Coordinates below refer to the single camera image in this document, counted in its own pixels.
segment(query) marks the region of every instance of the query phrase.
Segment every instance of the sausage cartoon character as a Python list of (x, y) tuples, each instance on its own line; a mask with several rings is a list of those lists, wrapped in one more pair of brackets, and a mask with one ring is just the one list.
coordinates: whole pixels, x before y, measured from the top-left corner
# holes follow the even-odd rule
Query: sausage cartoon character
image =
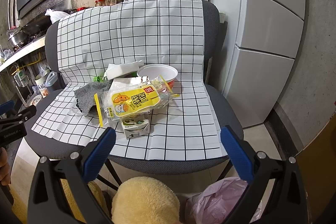
[(114, 98), (113, 102), (118, 104), (118, 103), (122, 103), (124, 101), (127, 101), (128, 99), (130, 99), (130, 98), (127, 95), (121, 95), (119, 93), (118, 96), (116, 98)]
[(127, 112), (128, 111), (128, 105), (127, 104), (121, 104), (115, 106), (115, 111), (117, 113)]

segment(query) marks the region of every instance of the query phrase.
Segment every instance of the gray felt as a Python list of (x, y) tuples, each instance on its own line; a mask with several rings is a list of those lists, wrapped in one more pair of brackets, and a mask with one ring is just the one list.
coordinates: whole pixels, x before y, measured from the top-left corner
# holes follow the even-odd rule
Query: gray felt
[(95, 94), (101, 95), (103, 92), (108, 91), (111, 87), (113, 80), (107, 80), (106, 82), (91, 82), (86, 86), (74, 91), (77, 98), (79, 109), (84, 116), (89, 114), (91, 107), (95, 106)]

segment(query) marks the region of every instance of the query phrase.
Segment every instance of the tiled floor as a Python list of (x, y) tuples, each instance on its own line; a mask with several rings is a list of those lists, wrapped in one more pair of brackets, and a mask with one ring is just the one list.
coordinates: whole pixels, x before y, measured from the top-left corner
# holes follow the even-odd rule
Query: tiled floor
[[(245, 129), (244, 139), (250, 143), (254, 150), (262, 150), (270, 158), (280, 160), (280, 155), (263, 124)], [(17, 152), (16, 159), (14, 161), (14, 166), (11, 174), (11, 186), (16, 189), (16, 191), (26, 204), (28, 203), (30, 185), (38, 160), (39, 157), (33, 152), (30, 146), (23, 139)], [(217, 180), (224, 167), (226, 166), (226, 162), (224, 162), (218, 166), (197, 173), (187, 175), (162, 176), (143, 174), (137, 171), (127, 169), (115, 163), (112, 164), (122, 181), (137, 176), (154, 177), (169, 186), (178, 196), (183, 197), (190, 197), (196, 193), (203, 191), (207, 186)], [(103, 166), (103, 168), (101, 169), (100, 175), (108, 179), (110, 182), (116, 184), (115, 180), (112, 178), (112, 175), (110, 175), (105, 166)], [(236, 170), (234, 168), (231, 168), (228, 176), (237, 176)], [(98, 180), (96, 180), (96, 182), (102, 190), (107, 190), (111, 196), (115, 194), (115, 191), (112, 190), (110, 187), (107, 187), (105, 184)], [(264, 198), (262, 200), (263, 204), (266, 204), (267, 202), (270, 191), (272, 189), (272, 185), (273, 182), (270, 182), (268, 188), (266, 189)]]

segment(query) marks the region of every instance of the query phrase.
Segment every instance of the white refrigerator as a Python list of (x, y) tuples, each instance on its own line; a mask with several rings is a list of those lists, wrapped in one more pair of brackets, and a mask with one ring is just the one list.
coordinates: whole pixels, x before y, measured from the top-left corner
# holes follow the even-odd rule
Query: white refrigerator
[(210, 0), (225, 13), (227, 32), (210, 82), (243, 127), (264, 122), (292, 69), (305, 0)]

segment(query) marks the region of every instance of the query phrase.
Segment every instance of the metal screw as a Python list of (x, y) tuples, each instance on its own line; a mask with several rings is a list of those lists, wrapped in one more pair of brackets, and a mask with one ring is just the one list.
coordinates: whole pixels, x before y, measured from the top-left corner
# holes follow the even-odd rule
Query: metal screw
[(40, 158), (40, 163), (42, 163), (42, 164), (45, 163), (47, 161), (47, 159), (48, 158), (46, 156), (41, 157)]
[(265, 159), (265, 158), (266, 158), (266, 153), (263, 152), (263, 151), (259, 151), (259, 152), (257, 153), (257, 156), (258, 156), (258, 158), (260, 158), (260, 159)]
[(296, 159), (294, 157), (289, 157), (288, 160), (291, 164), (296, 163)]
[(70, 154), (70, 159), (72, 159), (72, 160), (74, 160), (74, 159), (76, 159), (76, 158), (78, 158), (79, 157), (79, 153), (78, 152), (72, 152), (71, 154)]

